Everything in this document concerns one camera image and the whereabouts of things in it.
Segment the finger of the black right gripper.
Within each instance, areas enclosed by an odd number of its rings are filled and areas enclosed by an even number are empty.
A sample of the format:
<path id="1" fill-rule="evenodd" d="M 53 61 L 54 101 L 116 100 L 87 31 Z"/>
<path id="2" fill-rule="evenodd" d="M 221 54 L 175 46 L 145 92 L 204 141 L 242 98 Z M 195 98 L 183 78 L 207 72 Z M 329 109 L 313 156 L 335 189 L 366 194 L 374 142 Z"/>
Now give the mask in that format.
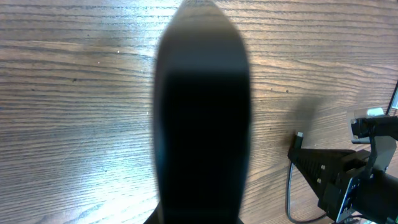
<path id="1" fill-rule="evenodd" d="M 343 158 L 354 153 L 349 149 L 290 148 L 288 158 L 322 199 L 328 183 L 338 185 L 344 181 Z"/>

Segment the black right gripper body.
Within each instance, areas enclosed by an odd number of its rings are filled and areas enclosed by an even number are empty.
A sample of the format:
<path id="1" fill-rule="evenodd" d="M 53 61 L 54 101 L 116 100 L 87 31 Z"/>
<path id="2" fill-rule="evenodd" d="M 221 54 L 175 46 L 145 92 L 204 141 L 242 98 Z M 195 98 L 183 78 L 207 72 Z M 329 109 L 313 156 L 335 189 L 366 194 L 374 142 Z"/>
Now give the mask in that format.
<path id="1" fill-rule="evenodd" d="M 322 183 L 320 208 L 335 222 L 359 212 L 374 223 L 397 223 L 397 177 L 365 168 L 370 152 L 325 150 L 322 165 L 327 176 Z"/>

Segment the Samsung Galaxy smartphone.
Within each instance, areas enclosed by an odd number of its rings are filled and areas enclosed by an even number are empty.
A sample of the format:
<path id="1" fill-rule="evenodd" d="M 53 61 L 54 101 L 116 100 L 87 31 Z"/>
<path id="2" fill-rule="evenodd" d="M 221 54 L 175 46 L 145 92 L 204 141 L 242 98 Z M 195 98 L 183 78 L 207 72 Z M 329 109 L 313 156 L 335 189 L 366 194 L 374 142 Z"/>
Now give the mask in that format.
<path id="1" fill-rule="evenodd" d="M 158 49 L 153 102 L 160 202 L 149 223 L 239 223 L 251 150 L 244 42 L 213 1 L 183 1 Z"/>

